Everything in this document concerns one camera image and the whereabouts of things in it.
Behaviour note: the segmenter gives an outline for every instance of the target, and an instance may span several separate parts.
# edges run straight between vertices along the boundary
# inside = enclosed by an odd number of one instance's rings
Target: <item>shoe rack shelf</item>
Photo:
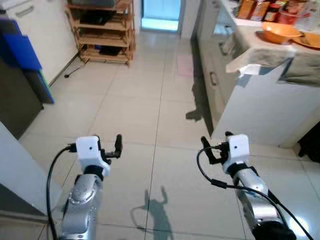
[[[90,10],[112,11],[105,24],[81,23],[80,18]],[[133,0],[119,0],[114,7],[65,5],[71,29],[83,61],[96,60],[130,65],[136,49]],[[102,46],[121,48],[118,55],[99,53]]]

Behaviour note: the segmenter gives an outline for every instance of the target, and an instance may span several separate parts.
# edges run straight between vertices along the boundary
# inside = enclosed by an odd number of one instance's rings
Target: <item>orange bowl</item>
[[[275,22],[263,22],[262,29],[264,38],[275,44],[283,44],[302,35],[292,25]]]

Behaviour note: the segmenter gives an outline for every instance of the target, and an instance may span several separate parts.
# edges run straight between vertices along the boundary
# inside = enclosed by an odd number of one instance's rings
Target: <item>jar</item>
[[[281,5],[272,3],[269,6],[269,9],[266,12],[264,20],[267,22],[274,22],[276,20],[277,14],[279,12]]]

